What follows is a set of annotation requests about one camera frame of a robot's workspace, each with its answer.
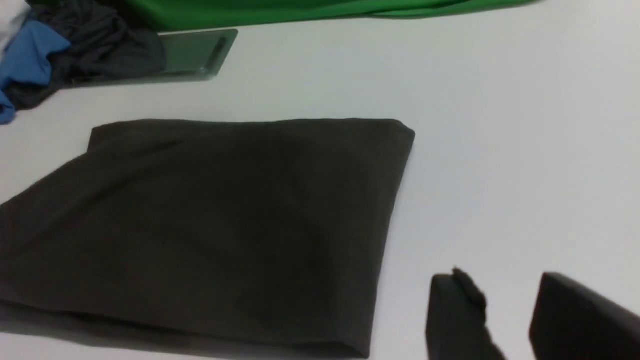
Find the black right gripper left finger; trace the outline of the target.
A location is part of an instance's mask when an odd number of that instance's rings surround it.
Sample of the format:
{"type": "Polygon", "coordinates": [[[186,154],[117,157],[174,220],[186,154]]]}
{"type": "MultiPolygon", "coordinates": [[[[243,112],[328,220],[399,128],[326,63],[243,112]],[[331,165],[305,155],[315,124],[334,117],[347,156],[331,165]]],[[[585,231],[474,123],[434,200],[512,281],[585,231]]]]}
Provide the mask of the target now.
{"type": "Polygon", "coordinates": [[[430,280],[425,339],[430,360],[504,360],[487,327],[487,299],[460,268],[430,280]]]}

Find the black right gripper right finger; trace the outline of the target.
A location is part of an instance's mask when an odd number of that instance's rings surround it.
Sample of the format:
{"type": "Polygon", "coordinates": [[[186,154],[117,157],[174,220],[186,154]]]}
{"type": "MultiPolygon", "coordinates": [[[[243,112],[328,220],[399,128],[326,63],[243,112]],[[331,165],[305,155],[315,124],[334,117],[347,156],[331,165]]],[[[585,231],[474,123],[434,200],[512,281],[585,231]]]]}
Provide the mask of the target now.
{"type": "Polygon", "coordinates": [[[537,360],[638,360],[640,318],[563,274],[545,272],[529,340],[537,360]]]}

